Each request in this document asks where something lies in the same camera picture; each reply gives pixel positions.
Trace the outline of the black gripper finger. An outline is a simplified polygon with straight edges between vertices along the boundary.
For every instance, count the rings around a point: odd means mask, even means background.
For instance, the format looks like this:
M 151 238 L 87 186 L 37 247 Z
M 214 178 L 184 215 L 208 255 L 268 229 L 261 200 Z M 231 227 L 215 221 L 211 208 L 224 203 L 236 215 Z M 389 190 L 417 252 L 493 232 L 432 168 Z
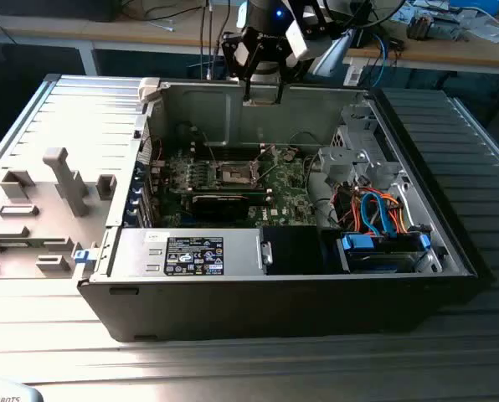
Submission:
M 251 77 L 257 67 L 257 32 L 225 34 L 221 44 L 229 76 L 244 82 L 243 102 L 250 101 Z M 238 61 L 236 51 L 245 48 L 247 51 L 244 63 Z
M 278 62 L 278 88 L 275 96 L 275 103 L 280 104 L 284 89 L 287 85 L 297 82 L 307 70 L 307 61 L 297 61 L 293 67 L 289 67 L 286 62 L 287 57 L 280 55 Z

